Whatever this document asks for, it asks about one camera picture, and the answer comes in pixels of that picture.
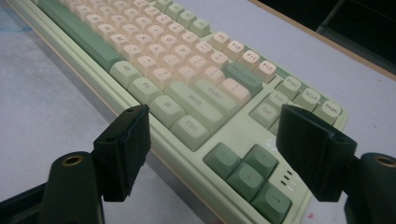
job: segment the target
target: keyboard frame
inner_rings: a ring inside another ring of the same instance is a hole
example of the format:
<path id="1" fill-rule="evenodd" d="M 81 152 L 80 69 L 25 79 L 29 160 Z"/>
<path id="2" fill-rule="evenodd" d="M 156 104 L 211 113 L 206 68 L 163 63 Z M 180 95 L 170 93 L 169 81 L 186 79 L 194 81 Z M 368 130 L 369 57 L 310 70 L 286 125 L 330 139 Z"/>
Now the keyboard frame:
<path id="1" fill-rule="evenodd" d="M 97 64 L 82 48 L 79 47 L 60 27 L 58 27 L 47 15 L 34 3 L 36 0 L 6 0 L 15 11 L 35 30 L 35 32 L 66 62 L 80 77 L 80 79 L 115 113 L 120 114 L 125 108 L 134 105 L 139 105 L 136 99 L 130 95 L 108 72 L 106 72 L 99 64 Z M 252 122 L 247 119 L 248 113 L 252 111 L 256 105 L 269 94 L 272 89 L 265 89 L 258 93 L 257 96 L 252 98 L 236 116 L 232 117 L 221 130 L 215 133 L 202 147 L 205 150 L 198 150 L 192 152 L 186 148 L 175 136 L 167 137 L 170 133 L 157 119 L 151 114 L 150 120 L 150 133 L 151 145 L 154 154 L 176 175 L 178 178 L 198 197 L 200 200 L 217 215 L 223 222 L 228 223 L 267 223 L 264 218 L 248 219 L 247 217 L 254 217 L 257 211 L 247 211 L 243 209 L 246 206 L 251 206 L 245 200 L 231 199 L 227 197 L 228 190 L 223 189 L 219 192 L 219 187 L 211 183 L 206 176 L 216 175 L 209 167 L 207 169 L 197 169 L 194 164 L 191 164 L 186 158 L 194 161 L 195 164 L 204 164 L 202 158 L 208 153 L 210 148 L 217 144 L 215 138 L 221 138 L 224 135 L 233 136 L 240 134 L 241 130 L 227 130 L 227 126 L 233 126 L 235 123 L 241 121 Z M 342 115 L 334 123 L 334 127 L 342 130 L 347 122 L 347 112 L 343 108 Z M 258 133 L 254 133 L 243 141 L 251 141 L 252 144 L 256 143 L 257 138 L 260 138 Z M 274 139 L 262 139 L 260 144 L 266 144 L 266 148 L 275 146 Z M 279 153 L 276 158 L 281 163 L 286 163 Z M 304 211 L 308 206 L 312 197 L 312 193 L 308 190 L 304 196 L 301 206 L 298 210 L 293 211 L 296 215 L 289 216 L 289 212 L 284 219 L 284 223 L 299 223 L 303 218 Z"/>

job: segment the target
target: space bar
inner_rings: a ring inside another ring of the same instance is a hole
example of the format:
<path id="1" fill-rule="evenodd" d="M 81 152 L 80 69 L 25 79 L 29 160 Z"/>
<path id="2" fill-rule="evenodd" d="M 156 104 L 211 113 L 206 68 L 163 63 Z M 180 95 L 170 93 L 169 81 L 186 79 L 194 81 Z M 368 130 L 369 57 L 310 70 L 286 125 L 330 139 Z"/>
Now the space bar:
<path id="1" fill-rule="evenodd" d="M 61 2 L 39 0 L 37 5 L 107 72 L 114 63 L 122 60 L 113 48 Z"/>

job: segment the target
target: keyboard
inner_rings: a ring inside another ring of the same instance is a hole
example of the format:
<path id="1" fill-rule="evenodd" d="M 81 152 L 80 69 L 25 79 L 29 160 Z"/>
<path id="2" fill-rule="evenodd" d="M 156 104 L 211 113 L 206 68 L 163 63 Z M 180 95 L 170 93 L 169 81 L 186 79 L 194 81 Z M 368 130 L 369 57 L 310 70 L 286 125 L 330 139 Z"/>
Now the keyboard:
<path id="1" fill-rule="evenodd" d="M 153 152 L 223 222 L 301 221 L 312 194 L 276 150 L 280 108 L 342 130 L 336 102 L 176 1 L 7 1 L 116 114 L 149 105 Z"/>

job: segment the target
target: desk surface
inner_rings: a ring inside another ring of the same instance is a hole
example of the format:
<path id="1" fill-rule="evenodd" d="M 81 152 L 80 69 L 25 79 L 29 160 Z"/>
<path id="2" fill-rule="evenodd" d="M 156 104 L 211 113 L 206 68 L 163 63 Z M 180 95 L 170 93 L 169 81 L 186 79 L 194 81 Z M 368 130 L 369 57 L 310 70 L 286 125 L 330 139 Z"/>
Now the desk surface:
<path id="1" fill-rule="evenodd" d="M 249 1 L 177 2 L 342 105 L 358 157 L 396 157 L 395 81 Z M 115 116 L 3 1 L 0 49 L 1 202 L 46 182 L 60 156 L 91 151 Z M 345 223 L 345 199 L 313 199 L 303 223 Z M 132 197 L 104 207 L 107 223 L 218 222 L 151 154 Z"/>

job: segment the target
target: green keyboard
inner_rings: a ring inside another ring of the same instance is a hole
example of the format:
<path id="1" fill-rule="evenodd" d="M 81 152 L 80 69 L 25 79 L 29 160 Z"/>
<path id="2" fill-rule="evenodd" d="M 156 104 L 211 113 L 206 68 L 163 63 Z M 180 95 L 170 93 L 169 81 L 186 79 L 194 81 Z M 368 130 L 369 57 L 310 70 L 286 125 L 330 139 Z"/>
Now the green keyboard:
<path id="1" fill-rule="evenodd" d="M 152 150 L 222 221 L 301 221 L 280 107 L 341 130 L 340 105 L 172 0 L 7 1 L 115 113 L 149 105 Z"/>

